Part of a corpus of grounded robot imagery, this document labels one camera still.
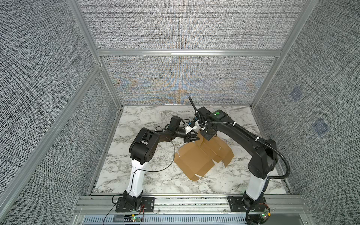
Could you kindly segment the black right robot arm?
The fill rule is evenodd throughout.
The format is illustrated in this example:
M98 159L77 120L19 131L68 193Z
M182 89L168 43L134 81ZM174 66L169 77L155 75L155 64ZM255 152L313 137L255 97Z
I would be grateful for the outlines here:
M195 112L203 135L210 141L218 132L224 133L243 147L251 156L247 165L250 171L250 181L243 195L243 205L251 211L256 208L263 199L270 179L277 179L274 173L278 157L273 150L276 147L272 139L265 140L246 130L236 123L228 114L221 110L210 112L202 107Z

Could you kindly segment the brown cardboard box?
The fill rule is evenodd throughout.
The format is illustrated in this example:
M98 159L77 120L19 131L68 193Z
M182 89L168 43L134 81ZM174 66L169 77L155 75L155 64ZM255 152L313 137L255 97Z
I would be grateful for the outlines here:
M182 146L174 159L176 165L194 182L204 177L215 163L222 162L227 167L234 158L232 149L220 137L214 136L209 141L201 134L197 137L199 140Z

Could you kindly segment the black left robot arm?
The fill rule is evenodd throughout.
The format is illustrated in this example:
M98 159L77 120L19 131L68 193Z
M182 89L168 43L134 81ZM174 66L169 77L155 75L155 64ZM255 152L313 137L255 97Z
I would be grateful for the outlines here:
M178 116L172 116L171 121L164 128L150 130L142 128L130 145L131 175L129 184L123 192L122 200L132 210L141 207L143 195L143 179L148 163L155 155L157 146L161 142L172 142L175 138L182 138L184 143L199 140L196 129L199 125L194 120L185 122Z

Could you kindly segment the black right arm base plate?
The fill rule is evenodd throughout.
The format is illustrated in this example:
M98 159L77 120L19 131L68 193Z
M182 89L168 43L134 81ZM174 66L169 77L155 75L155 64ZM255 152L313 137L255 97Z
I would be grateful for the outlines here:
M254 203L254 200L250 197L243 196L228 196L227 201L231 212L246 212L247 209ZM265 197L262 197L261 200L250 209L250 212L264 213L267 215L270 212L270 207L266 202Z

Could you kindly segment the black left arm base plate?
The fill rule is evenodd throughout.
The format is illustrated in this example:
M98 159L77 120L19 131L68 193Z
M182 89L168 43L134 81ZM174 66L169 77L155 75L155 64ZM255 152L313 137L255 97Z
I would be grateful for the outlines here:
M124 198L120 197L116 203L115 212L124 213L138 213L140 210L144 212L153 212L155 206L154 197L141 197L141 198Z

